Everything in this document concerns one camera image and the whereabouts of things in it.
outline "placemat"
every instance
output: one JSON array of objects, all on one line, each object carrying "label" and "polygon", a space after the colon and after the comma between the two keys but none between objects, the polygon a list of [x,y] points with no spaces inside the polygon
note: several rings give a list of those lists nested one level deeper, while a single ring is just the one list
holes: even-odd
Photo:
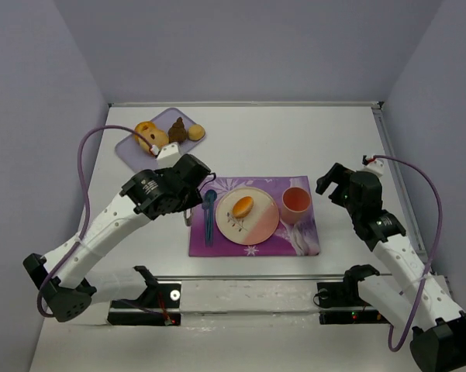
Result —
[{"label": "placemat", "polygon": [[[167,133],[167,131],[172,127],[172,124],[174,124],[179,117],[183,118],[186,130],[188,130],[188,128],[193,124],[196,124],[196,122],[187,117],[181,110],[174,107],[164,110],[150,121],[153,122],[158,129]],[[206,134],[199,141],[191,141],[189,139],[184,141],[179,145],[181,154],[187,153],[193,147],[202,142],[205,137],[207,137]],[[157,159],[146,153],[135,141],[133,135],[127,136],[121,142],[116,144],[116,154],[124,163],[129,165],[135,173],[138,173],[143,169],[155,170],[158,168]]]},{"label": "placemat", "polygon": [[[235,188],[251,186],[266,191],[281,206],[282,194],[287,188],[303,188],[310,193],[309,179],[300,177],[217,177],[202,190],[204,195],[208,190],[217,192],[219,200]],[[190,257],[238,257],[238,256],[316,256],[320,252],[316,221],[311,205],[302,220],[294,226],[280,221],[273,236],[256,246],[242,246],[228,240],[213,226],[213,245],[205,246],[205,221],[201,205],[193,211],[189,256]]]}]

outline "gray wall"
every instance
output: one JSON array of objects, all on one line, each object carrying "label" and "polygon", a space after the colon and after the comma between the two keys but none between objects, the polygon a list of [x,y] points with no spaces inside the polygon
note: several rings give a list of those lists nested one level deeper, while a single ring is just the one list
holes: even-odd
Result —
[{"label": "gray wall", "polygon": [[107,111],[54,3],[0,0],[0,372],[29,369],[42,320],[22,260],[75,231],[78,142]]},{"label": "gray wall", "polygon": [[[385,103],[395,152],[421,166],[444,202],[444,230],[435,268],[450,278],[466,309],[466,0],[446,0]],[[405,171],[426,245],[436,205],[419,176]]]},{"label": "gray wall", "polygon": [[383,100],[440,0],[55,0],[109,102]]}]

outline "table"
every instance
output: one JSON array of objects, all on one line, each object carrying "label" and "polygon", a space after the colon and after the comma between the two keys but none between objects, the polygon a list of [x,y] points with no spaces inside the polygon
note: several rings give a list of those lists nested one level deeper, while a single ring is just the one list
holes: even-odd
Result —
[{"label": "table", "polygon": [[[107,124],[133,128],[165,107],[112,107]],[[384,153],[369,107],[183,107],[207,138],[192,153],[219,176],[308,175],[319,232],[317,257],[188,257],[181,214],[166,215],[122,241],[96,270],[145,265],[158,277],[313,277],[342,274],[356,264],[388,270],[355,235],[347,212],[315,193],[317,178],[335,162],[361,168],[364,154]],[[133,172],[115,154],[127,133],[105,131],[90,184],[92,214],[119,192]],[[397,188],[382,178],[385,208],[408,229]]]},{"label": "table", "polygon": [[[112,107],[107,124],[134,127],[164,109]],[[271,302],[266,305],[262,298],[257,303],[264,310],[261,314],[228,313],[204,318],[190,311],[183,315],[183,326],[175,328],[105,325],[108,304],[92,306],[69,323],[46,319],[31,372],[419,371],[408,346],[398,353],[388,350],[387,325],[320,325],[318,314],[309,311],[307,302],[313,296],[316,282],[286,280],[340,277],[349,267],[365,263],[388,273],[355,236],[346,211],[332,205],[326,195],[319,196],[313,191],[316,179],[334,162],[359,169],[363,154],[384,152],[371,109],[271,106],[179,109],[205,127],[207,139],[192,153],[218,175],[309,176],[322,253],[318,257],[188,257],[188,229],[182,216],[159,218],[121,242],[95,269],[143,264],[158,277],[186,279],[183,301],[188,289],[199,285],[194,280],[200,278],[215,279],[212,287],[216,290],[216,284],[229,287],[231,282],[224,279],[250,278],[266,288],[277,285],[279,292],[267,291]],[[111,130],[102,138],[90,184],[95,214],[133,175],[114,153],[114,146],[125,136]],[[381,182],[385,207],[409,230],[390,173]],[[285,296],[278,296],[282,293],[290,294],[289,302]],[[200,304],[212,307],[212,302],[196,296],[192,295],[188,310],[197,310]],[[228,306],[221,305],[228,303],[227,296],[214,293],[213,297],[220,300],[215,302],[215,309]],[[245,306],[258,310],[255,305],[248,305],[250,297],[245,298]],[[230,298],[238,307],[238,293]],[[291,310],[296,310],[299,304],[302,311],[285,311],[290,310],[286,304],[292,306]],[[276,308],[283,311],[268,314],[269,306],[273,312]]]}]

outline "pink cup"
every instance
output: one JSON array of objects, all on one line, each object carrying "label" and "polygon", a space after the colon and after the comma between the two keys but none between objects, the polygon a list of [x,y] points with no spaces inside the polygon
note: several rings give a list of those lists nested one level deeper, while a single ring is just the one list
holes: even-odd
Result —
[{"label": "pink cup", "polygon": [[302,188],[289,188],[282,195],[281,219],[296,224],[309,210],[310,194]]}]

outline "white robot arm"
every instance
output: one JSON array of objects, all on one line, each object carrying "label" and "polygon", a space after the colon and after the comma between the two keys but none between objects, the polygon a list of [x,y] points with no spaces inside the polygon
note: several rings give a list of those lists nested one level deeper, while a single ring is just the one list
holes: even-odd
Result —
[{"label": "white robot arm", "polygon": [[108,274],[91,269],[121,240],[148,222],[201,204],[198,187],[210,174],[210,169],[190,154],[179,158],[173,167],[142,170],[92,221],[82,241],[76,234],[44,256],[29,255],[23,266],[53,317],[66,322],[93,303],[153,297],[158,283],[145,267]]},{"label": "white robot arm", "polygon": [[[363,163],[369,165],[366,157]],[[323,296],[339,303],[365,301],[392,326],[404,329],[398,346],[392,346],[390,333],[392,351],[399,350],[412,326],[410,351],[424,372],[466,366],[466,312],[426,269],[398,219],[382,208],[380,174],[381,164],[353,171],[336,163],[317,180],[316,192],[322,195],[331,183],[337,184],[330,200],[348,211],[354,231],[389,269],[402,292],[391,289],[372,266],[363,265],[349,269],[343,282],[330,284],[328,288],[332,289],[325,288]],[[318,296],[322,306],[320,287]]]}]

